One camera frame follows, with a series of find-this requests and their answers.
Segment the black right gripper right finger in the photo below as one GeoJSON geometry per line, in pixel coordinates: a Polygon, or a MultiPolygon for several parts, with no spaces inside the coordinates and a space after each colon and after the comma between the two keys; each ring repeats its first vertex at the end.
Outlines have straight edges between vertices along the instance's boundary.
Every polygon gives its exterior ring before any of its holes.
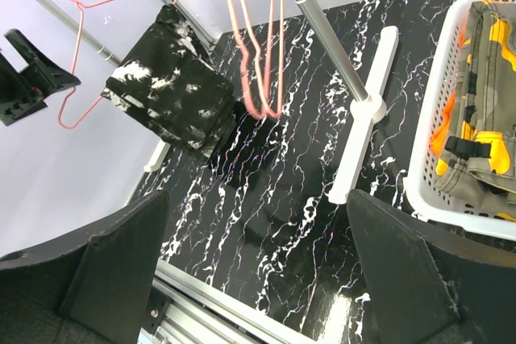
{"type": "Polygon", "coordinates": [[[383,343],[513,343],[515,255],[354,189],[347,199],[383,343]]]}

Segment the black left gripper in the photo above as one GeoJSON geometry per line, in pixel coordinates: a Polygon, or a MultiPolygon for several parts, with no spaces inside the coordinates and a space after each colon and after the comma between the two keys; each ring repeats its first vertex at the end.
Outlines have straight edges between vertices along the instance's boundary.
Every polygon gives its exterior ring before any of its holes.
{"type": "Polygon", "coordinates": [[[1,123],[5,126],[45,109],[45,97],[81,83],[45,56],[20,30],[10,29],[4,37],[27,62],[18,73],[1,55],[1,123]]]}

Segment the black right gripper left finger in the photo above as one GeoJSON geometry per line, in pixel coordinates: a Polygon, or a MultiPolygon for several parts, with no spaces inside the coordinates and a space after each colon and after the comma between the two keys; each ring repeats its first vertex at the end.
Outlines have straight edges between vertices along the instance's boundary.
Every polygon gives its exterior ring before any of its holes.
{"type": "Polygon", "coordinates": [[[135,343],[167,225],[162,190],[1,258],[3,343],[135,343]]]}

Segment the black white patterned trousers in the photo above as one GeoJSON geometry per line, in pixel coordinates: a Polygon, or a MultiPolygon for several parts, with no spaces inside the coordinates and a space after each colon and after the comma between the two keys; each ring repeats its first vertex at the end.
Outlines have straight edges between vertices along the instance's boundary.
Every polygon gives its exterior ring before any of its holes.
{"type": "Polygon", "coordinates": [[[108,77],[102,97],[165,143],[207,162],[236,126],[234,90],[168,4],[108,77]]]}

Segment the camouflage yellow trousers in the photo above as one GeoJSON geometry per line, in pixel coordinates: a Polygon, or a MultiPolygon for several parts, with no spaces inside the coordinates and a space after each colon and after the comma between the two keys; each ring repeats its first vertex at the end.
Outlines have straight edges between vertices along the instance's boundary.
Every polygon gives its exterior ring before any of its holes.
{"type": "Polygon", "coordinates": [[[515,219],[515,5],[509,1],[473,2],[446,143],[447,163],[434,182],[496,218],[515,219]],[[476,134],[461,138],[463,121],[476,134]]]}

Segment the orange trousers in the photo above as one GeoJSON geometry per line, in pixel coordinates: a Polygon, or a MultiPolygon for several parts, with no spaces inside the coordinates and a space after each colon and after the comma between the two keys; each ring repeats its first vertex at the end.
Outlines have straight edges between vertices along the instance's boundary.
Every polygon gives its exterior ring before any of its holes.
{"type": "MultiPolygon", "coordinates": [[[[464,33],[466,31],[466,26],[463,27],[463,29],[460,32],[459,36],[459,48],[463,47],[464,44],[464,33]]],[[[430,141],[430,149],[432,152],[439,156],[438,162],[435,167],[435,172],[437,176],[443,176],[447,169],[447,163],[444,162],[440,155],[444,149],[446,138],[447,138],[447,132],[450,126],[452,111],[455,106],[455,99],[456,99],[456,92],[452,92],[450,97],[447,100],[447,103],[445,107],[443,108],[442,112],[442,118],[443,122],[439,126],[439,128],[434,132],[434,134],[431,136],[430,141]]],[[[472,129],[469,123],[466,123],[463,121],[462,128],[461,128],[461,138],[470,140],[474,135],[476,134],[476,129],[472,129]]]]}

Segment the pink hanger with camouflage trousers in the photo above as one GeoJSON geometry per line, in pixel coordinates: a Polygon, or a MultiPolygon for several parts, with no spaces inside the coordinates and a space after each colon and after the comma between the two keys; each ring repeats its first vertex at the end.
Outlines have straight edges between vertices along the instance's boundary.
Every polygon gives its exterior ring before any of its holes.
{"type": "MultiPolygon", "coordinates": [[[[252,28],[251,19],[250,19],[249,13],[248,13],[248,7],[247,7],[246,0],[239,0],[239,1],[240,1],[242,11],[243,11],[243,17],[244,17],[246,27],[251,29],[252,28]]],[[[263,77],[262,77],[262,72],[261,72],[261,68],[260,68],[260,54],[261,54],[260,45],[258,44],[256,36],[254,35],[254,33],[252,32],[252,29],[251,29],[251,32],[250,32],[251,41],[252,41],[253,45],[255,46],[256,54],[258,55],[258,57],[254,59],[254,64],[255,64],[255,70],[256,70],[257,80],[258,80],[258,91],[259,91],[260,100],[261,100],[261,111],[259,111],[255,107],[253,99],[252,99],[252,88],[251,88],[251,82],[250,82],[250,78],[249,78],[249,74],[248,74],[249,51],[248,51],[246,45],[244,44],[243,38],[239,32],[239,24],[238,24],[238,19],[237,19],[237,15],[236,15],[236,8],[235,8],[234,0],[227,0],[227,7],[229,10],[231,26],[233,29],[233,35],[235,38],[235,42],[237,44],[238,49],[241,51],[241,54],[242,54],[242,60],[240,62],[240,66],[239,66],[239,73],[240,73],[241,88],[243,91],[244,105],[245,105],[248,113],[253,118],[256,118],[256,119],[263,119],[265,117],[274,118],[274,114],[268,103],[268,93],[266,93],[264,91],[263,77]]]]}

